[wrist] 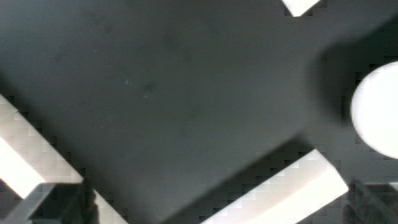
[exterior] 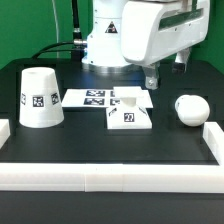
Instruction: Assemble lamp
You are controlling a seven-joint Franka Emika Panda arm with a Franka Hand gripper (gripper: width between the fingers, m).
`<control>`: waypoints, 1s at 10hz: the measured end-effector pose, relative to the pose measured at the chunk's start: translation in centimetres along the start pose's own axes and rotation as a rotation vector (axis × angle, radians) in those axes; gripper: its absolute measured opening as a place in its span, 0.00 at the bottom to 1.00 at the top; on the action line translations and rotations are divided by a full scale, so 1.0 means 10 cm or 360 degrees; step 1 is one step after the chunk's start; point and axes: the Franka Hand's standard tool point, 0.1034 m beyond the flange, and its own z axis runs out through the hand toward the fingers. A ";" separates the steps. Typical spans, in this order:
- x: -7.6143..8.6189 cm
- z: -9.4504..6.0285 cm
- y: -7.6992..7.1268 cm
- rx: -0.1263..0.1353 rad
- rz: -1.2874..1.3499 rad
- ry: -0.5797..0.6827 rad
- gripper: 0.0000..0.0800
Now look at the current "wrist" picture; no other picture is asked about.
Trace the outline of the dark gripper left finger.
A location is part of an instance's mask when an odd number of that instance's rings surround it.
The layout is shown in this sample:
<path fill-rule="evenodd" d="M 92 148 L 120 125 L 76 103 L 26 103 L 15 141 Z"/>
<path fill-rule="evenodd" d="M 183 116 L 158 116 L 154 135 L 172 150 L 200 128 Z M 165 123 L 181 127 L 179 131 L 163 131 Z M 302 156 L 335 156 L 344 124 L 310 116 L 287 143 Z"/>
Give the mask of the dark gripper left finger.
<path fill-rule="evenodd" d="M 0 224 L 97 224 L 95 194 L 87 182 L 42 183 Z"/>

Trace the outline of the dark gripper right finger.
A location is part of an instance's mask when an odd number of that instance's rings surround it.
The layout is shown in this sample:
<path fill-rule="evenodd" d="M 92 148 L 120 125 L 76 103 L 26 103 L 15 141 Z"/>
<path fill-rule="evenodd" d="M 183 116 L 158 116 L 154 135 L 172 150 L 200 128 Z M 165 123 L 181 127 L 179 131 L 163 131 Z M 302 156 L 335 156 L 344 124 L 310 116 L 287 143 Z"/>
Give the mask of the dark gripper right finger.
<path fill-rule="evenodd" d="M 398 190 L 389 184 L 348 185 L 346 224 L 398 224 Z"/>

